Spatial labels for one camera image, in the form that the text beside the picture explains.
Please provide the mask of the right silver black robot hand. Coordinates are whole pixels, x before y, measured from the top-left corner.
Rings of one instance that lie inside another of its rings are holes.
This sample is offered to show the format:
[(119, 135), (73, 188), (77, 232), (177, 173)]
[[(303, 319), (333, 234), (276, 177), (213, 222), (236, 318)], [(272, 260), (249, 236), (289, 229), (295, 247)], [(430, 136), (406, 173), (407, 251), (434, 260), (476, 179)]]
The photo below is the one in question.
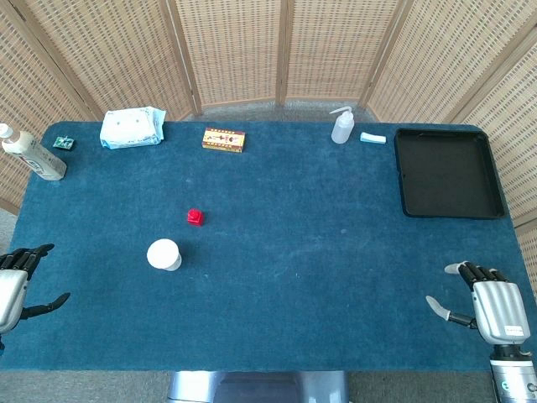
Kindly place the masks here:
[(491, 345), (521, 345), (531, 335), (519, 287), (500, 271), (469, 261), (449, 264), (445, 272), (460, 276), (471, 292), (474, 316), (455, 313), (432, 296), (425, 298), (431, 310), (447, 322), (476, 329)]

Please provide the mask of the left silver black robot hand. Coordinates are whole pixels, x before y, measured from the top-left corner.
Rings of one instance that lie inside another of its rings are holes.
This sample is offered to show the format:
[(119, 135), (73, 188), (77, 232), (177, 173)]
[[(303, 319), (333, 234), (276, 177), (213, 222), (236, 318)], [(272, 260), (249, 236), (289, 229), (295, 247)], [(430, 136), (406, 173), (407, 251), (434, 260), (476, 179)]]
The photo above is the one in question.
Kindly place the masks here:
[(53, 248), (52, 243), (47, 243), (0, 255), (0, 337), (11, 332), (21, 320), (55, 311), (69, 299), (70, 293), (66, 292), (49, 304), (23, 306), (29, 282), (40, 260)]

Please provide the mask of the beige bottle with white cap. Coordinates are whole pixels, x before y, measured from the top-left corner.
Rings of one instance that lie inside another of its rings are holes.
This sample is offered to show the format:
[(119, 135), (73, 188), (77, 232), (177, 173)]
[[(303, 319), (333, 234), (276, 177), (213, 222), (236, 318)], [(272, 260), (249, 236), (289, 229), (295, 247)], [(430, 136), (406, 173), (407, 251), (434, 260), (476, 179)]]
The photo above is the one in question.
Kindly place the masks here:
[(22, 161), (42, 179), (60, 181), (65, 176), (66, 163), (48, 151), (31, 133), (0, 123), (0, 140), (7, 154)]

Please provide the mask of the clear plastic wash bottle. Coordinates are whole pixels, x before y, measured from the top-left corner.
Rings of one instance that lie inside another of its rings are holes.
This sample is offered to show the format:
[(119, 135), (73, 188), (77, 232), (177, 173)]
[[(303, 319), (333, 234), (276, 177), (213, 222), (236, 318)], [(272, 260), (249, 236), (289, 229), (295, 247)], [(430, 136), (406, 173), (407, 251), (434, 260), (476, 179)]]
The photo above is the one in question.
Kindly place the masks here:
[(355, 121), (351, 107), (341, 107), (330, 111), (330, 114), (338, 113), (331, 132), (331, 139), (336, 144), (344, 144), (349, 140)]

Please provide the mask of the yellow red patterned box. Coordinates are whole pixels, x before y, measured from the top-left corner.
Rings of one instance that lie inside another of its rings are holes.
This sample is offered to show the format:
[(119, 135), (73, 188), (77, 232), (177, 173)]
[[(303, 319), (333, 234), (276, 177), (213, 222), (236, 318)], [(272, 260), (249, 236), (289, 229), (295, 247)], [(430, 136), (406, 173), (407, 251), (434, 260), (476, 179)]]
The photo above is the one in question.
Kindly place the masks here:
[(242, 153), (246, 134), (219, 128), (206, 128), (202, 139), (202, 147), (226, 152)]

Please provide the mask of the woven wooden folding screen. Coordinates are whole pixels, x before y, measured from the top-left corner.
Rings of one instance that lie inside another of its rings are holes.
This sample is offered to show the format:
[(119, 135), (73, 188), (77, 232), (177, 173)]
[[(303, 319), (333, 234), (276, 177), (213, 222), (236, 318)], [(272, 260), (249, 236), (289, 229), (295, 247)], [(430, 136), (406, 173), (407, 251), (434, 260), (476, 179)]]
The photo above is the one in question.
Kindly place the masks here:
[(0, 0), (0, 122), (294, 99), (491, 141), (537, 271), (537, 0)]

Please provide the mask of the white paper cup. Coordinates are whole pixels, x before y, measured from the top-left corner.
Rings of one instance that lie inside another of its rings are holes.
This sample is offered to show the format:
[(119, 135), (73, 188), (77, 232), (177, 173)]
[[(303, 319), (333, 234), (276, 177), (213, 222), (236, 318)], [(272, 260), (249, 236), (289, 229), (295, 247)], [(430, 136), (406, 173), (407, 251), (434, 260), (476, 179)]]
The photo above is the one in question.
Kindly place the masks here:
[(147, 260), (155, 269), (166, 271), (175, 271), (182, 263), (177, 243), (168, 238), (158, 239), (149, 246)]

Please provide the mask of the white wet wipes pack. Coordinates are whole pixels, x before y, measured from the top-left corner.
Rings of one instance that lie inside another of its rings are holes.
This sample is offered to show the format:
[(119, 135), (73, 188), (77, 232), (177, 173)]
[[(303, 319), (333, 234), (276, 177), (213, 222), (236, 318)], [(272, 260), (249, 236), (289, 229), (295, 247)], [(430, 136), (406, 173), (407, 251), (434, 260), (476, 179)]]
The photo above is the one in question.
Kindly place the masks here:
[(102, 121), (100, 142), (107, 149), (157, 145), (164, 140), (166, 111), (137, 107), (107, 111)]

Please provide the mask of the blue table cover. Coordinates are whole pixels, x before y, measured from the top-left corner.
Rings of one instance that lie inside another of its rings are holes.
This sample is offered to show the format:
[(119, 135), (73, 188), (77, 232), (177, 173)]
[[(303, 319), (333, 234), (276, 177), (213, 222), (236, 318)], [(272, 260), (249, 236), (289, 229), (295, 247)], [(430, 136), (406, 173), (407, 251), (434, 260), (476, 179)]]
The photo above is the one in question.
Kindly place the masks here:
[[(63, 180), (32, 176), (12, 248), (52, 243), (29, 305), (57, 311), (3, 337), (0, 371), (485, 370), (479, 333), (425, 298), (472, 314), (450, 263), (501, 270), (519, 285), (537, 356), (537, 306), (508, 217), (404, 214), (394, 143), (338, 145), (328, 123), (242, 122), (241, 154), (204, 149), (204, 123), (167, 122), (156, 146), (109, 150), (99, 123), (45, 132)], [(202, 210), (202, 226), (187, 212)], [(147, 260), (168, 238), (175, 271)]]

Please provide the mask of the grey robot torso base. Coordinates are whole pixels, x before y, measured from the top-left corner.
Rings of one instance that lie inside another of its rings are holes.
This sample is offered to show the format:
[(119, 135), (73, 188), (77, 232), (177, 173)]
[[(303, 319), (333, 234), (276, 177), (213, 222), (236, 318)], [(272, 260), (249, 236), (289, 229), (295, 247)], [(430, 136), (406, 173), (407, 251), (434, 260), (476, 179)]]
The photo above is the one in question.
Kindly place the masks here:
[(167, 403), (351, 403), (344, 371), (174, 372)]

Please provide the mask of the black plastic tray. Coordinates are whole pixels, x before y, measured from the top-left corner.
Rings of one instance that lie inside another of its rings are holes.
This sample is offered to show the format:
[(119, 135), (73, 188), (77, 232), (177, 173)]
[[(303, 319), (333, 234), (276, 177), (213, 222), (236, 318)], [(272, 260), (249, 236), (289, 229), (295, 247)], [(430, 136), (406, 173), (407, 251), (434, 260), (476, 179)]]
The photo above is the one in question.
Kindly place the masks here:
[(400, 128), (394, 146), (407, 216), (505, 216), (493, 154), (483, 131)]

